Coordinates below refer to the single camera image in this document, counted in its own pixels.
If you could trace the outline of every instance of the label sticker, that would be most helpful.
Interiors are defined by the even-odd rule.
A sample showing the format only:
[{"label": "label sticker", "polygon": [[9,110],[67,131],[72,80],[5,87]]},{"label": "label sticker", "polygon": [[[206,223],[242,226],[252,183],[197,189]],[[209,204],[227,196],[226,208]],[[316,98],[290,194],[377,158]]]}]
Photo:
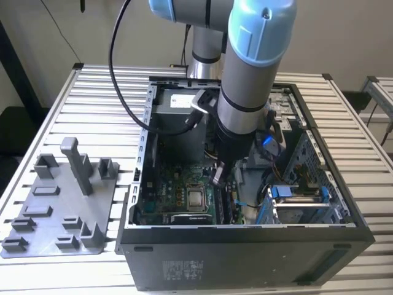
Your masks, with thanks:
[{"label": "label sticker", "polygon": [[194,95],[189,94],[172,94],[171,95],[171,108],[191,108],[191,101]]},{"label": "label sticker", "polygon": [[164,280],[201,280],[203,272],[203,260],[172,260],[163,261]]}]

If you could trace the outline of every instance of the motherboard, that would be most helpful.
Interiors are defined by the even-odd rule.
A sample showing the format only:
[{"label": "motherboard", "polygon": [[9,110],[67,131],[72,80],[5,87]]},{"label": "motherboard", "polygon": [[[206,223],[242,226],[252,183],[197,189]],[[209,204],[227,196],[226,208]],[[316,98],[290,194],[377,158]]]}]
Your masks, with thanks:
[{"label": "motherboard", "polygon": [[238,222],[240,212],[234,204],[237,198],[235,181],[229,179],[225,188],[218,189],[209,183],[211,172],[212,166],[162,165],[155,193],[142,200],[141,224]]}]

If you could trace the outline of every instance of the metal case frame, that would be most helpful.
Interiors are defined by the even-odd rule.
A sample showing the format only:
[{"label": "metal case frame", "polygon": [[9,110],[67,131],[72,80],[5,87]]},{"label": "metal case frame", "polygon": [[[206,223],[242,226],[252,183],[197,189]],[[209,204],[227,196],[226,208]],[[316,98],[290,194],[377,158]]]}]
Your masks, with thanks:
[{"label": "metal case frame", "polygon": [[[151,77],[145,123],[157,88],[178,86],[219,88],[220,81]],[[275,86],[290,88],[356,226],[134,226],[127,222],[139,195],[140,177],[134,177],[117,242],[138,290],[322,285],[375,241],[297,86]],[[136,171],[142,171],[146,139],[143,130]],[[198,271],[188,280],[190,268]]]}]

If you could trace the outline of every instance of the metal rail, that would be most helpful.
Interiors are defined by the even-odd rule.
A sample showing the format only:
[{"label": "metal rail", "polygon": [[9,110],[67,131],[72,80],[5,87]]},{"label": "metal rail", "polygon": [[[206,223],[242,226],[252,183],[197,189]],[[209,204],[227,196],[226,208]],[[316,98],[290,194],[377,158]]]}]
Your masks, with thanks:
[{"label": "metal rail", "polygon": [[[142,114],[149,76],[183,77],[183,69],[116,68],[120,88],[130,108]],[[321,288],[188,291],[182,294],[324,294],[385,295],[393,292],[393,164],[333,81],[322,75],[279,73],[277,82],[294,83],[303,95],[319,131],[376,243]],[[112,157],[120,174],[112,204],[104,252],[91,256],[0,258],[0,291],[29,290],[34,294],[133,294],[136,288],[123,256],[114,253],[117,229],[126,193],[132,182],[140,128],[122,109],[109,71],[84,66],[73,71],[29,148],[20,168],[0,199],[0,241],[11,229],[36,177],[36,157],[65,156],[59,146],[65,136],[76,136],[79,151],[92,162]]]}]

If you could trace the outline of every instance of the white wall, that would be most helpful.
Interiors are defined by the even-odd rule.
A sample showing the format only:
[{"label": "white wall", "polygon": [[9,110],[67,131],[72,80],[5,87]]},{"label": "white wall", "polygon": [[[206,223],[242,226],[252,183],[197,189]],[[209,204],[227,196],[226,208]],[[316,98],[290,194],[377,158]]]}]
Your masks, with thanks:
[{"label": "white wall", "polygon": [[[79,0],[45,0],[82,61],[102,65],[122,2],[86,0],[82,14]],[[298,0],[280,71],[330,73],[348,90],[360,89],[367,75],[393,76],[392,10],[391,0]],[[75,57],[39,0],[0,0],[0,19],[38,97],[51,104]],[[183,37],[184,25],[152,15],[147,0],[133,0],[118,35],[115,63],[179,63]],[[190,57],[190,46],[187,52]]]}]

